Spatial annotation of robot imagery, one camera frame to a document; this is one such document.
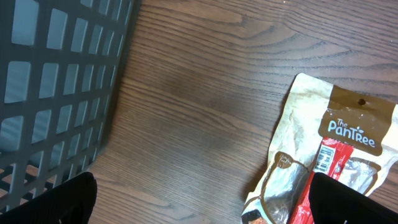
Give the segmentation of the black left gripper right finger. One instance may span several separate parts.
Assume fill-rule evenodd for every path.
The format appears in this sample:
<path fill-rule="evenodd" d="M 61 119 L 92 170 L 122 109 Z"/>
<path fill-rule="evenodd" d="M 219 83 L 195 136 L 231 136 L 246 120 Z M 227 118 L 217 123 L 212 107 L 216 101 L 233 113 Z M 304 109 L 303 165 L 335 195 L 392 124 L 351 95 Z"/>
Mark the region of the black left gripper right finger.
<path fill-rule="evenodd" d="M 315 224 L 397 224 L 397 213 L 316 173 L 310 185 L 310 209 Z"/>

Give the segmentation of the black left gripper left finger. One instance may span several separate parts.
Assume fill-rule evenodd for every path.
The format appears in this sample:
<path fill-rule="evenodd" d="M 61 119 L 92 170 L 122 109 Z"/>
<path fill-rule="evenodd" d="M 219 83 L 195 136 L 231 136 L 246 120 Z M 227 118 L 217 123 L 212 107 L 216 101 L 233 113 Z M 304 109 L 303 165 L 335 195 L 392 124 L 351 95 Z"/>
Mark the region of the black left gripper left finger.
<path fill-rule="evenodd" d="M 1 224 L 87 224 L 97 191 L 93 174 L 84 172 L 1 215 Z"/>

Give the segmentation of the red white stick pack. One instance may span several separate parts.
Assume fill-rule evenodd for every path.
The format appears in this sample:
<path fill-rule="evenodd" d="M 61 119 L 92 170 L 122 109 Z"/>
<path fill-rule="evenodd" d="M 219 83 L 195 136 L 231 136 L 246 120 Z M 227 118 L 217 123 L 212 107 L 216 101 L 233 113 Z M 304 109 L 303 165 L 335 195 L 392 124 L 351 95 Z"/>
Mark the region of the red white stick pack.
<path fill-rule="evenodd" d="M 314 224 L 308 198 L 314 175 L 319 172 L 338 180 L 353 151 L 354 147 L 349 144 L 328 137 L 323 138 L 315 167 L 310 173 L 289 224 Z"/>

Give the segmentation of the brown white snack pouch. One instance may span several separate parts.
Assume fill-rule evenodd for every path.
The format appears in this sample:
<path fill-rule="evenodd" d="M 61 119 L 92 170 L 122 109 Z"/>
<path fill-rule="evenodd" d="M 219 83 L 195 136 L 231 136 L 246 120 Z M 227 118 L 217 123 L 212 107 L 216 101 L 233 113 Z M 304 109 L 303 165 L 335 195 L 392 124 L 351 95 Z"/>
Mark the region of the brown white snack pouch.
<path fill-rule="evenodd" d="M 397 162 L 397 105 L 299 73 L 242 223 L 289 223 L 324 137 L 354 147 L 337 181 L 371 195 Z"/>

